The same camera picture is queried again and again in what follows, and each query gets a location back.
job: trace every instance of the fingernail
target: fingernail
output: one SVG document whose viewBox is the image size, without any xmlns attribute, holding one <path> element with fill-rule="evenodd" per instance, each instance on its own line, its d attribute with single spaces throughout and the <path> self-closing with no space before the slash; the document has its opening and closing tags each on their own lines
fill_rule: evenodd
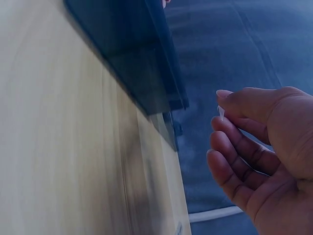
<svg viewBox="0 0 313 235">
<path fill-rule="evenodd" d="M 213 151 L 213 149 L 209 149 L 209 150 L 207 151 L 206 155 L 208 156 L 209 153 L 212 152 L 212 151 Z"/>
<path fill-rule="evenodd" d="M 232 92 L 231 91 L 227 91 L 227 90 L 218 90 L 218 91 L 216 91 L 216 95 L 219 98 L 226 98 L 230 94 L 232 94 Z"/>
</svg>

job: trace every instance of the small white shard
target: small white shard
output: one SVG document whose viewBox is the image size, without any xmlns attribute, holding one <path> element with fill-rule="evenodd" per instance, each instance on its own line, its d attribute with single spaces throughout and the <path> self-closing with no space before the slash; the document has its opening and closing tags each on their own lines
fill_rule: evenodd
<svg viewBox="0 0 313 235">
<path fill-rule="evenodd" d="M 217 110 L 219 111 L 221 120 L 223 121 L 223 119 L 224 119 L 224 114 L 225 114 L 225 110 L 224 110 L 220 105 L 217 106 Z"/>
</svg>

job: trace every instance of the light wood panel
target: light wood panel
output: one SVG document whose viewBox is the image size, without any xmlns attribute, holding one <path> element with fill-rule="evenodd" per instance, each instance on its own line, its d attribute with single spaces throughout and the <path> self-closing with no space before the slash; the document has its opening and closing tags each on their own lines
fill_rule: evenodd
<svg viewBox="0 0 313 235">
<path fill-rule="evenodd" d="M 64 17 L 2 0 L 0 234 L 190 234 L 177 154 Z"/>
</svg>

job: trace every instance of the white cable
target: white cable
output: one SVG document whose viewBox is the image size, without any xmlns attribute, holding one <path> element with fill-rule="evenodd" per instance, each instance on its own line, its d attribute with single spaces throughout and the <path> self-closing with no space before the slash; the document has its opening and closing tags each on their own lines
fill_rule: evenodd
<svg viewBox="0 0 313 235">
<path fill-rule="evenodd" d="M 241 212 L 243 211 L 239 207 L 235 207 L 235 206 L 226 207 L 226 208 L 221 208 L 221 209 L 216 209 L 216 210 L 211 210 L 211 211 L 189 214 L 189 221 L 190 223 L 197 223 L 197 222 L 208 221 L 212 219 L 223 218 L 223 217 L 227 217 L 230 215 L 239 214 Z"/>
</svg>

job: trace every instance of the finger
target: finger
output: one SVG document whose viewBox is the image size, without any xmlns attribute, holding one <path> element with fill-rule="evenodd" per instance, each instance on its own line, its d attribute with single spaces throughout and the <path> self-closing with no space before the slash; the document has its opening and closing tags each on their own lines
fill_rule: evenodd
<svg viewBox="0 0 313 235">
<path fill-rule="evenodd" d="M 256 137 L 261 142 L 271 145 L 268 139 L 268 128 L 266 125 L 258 123 L 254 120 L 248 118 L 236 118 L 227 117 L 237 128 L 242 129 L 254 137 Z"/>
<path fill-rule="evenodd" d="M 280 165 L 276 154 L 246 137 L 227 118 L 222 121 L 214 117 L 211 121 L 214 131 L 222 131 L 229 138 L 236 152 L 255 170 L 272 175 Z"/>
<path fill-rule="evenodd" d="M 303 91 L 284 87 L 278 90 L 245 88 L 238 92 L 219 90 L 218 104 L 232 116 L 249 118 L 266 124 L 273 109 L 285 98 L 307 95 Z"/>
<path fill-rule="evenodd" d="M 210 140 L 212 149 L 220 152 L 225 157 L 237 177 L 250 189 L 256 190 L 268 179 L 268 176 L 254 171 L 241 159 L 224 132 L 213 132 Z"/>
<path fill-rule="evenodd" d="M 242 210 L 246 210 L 246 205 L 253 194 L 253 190 L 244 185 L 238 179 L 224 156 L 215 150 L 207 153 L 208 165 L 213 178 L 223 189 L 227 197 Z"/>
</svg>

